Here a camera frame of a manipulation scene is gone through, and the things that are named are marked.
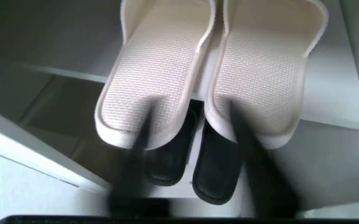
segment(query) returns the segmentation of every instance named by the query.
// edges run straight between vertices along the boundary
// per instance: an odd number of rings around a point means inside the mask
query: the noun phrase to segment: white wall
[[[342,4],[359,73],[359,0]],[[307,208],[359,201],[359,130],[301,121],[289,144],[273,154]]]

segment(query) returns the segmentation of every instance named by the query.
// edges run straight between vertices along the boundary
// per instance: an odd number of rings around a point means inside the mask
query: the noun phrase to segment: slide sandal
[[[196,195],[214,205],[227,203],[235,192],[242,164],[237,145],[205,122],[192,181]]]
[[[172,186],[184,175],[203,103],[192,100],[179,133],[166,145],[146,152],[145,175],[154,185]]]
[[[130,148],[150,98],[160,98],[147,146],[171,141],[181,129],[215,20],[214,0],[123,0],[123,46],[95,110],[98,134]]]
[[[307,59],[329,13],[319,0],[224,0],[224,32],[205,117],[235,141],[226,98],[234,98],[265,148],[285,145],[301,117]]]

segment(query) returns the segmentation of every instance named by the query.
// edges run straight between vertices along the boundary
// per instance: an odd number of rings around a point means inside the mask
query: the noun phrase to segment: textured footbed
[[[197,45],[210,23],[208,1],[156,1],[145,11],[120,58],[101,104],[103,124],[122,133],[135,133],[142,123],[144,102],[162,99],[153,120],[161,133],[185,117],[190,93],[184,90],[195,79],[191,67]]]
[[[197,127],[198,116],[193,109],[200,111],[201,107],[201,102],[190,102],[184,125],[178,135],[166,145],[146,152],[145,173],[149,182],[171,186],[181,180]]]
[[[310,33],[316,32],[314,16],[308,1],[236,1],[212,96],[225,121],[224,99],[229,97],[240,102],[258,134],[275,136],[295,129],[301,115],[305,52]]]
[[[227,203],[235,192],[241,165],[237,145],[205,122],[192,182],[196,195],[214,205]]]

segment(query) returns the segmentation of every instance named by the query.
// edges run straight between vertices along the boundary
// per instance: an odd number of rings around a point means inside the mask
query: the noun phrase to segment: floor
[[[104,198],[0,156],[0,219],[9,215],[107,216]],[[215,217],[219,206],[173,201],[177,217]],[[359,218],[359,203],[300,213],[305,218]]]
[[[103,198],[0,157],[0,219],[8,215],[106,215]]]

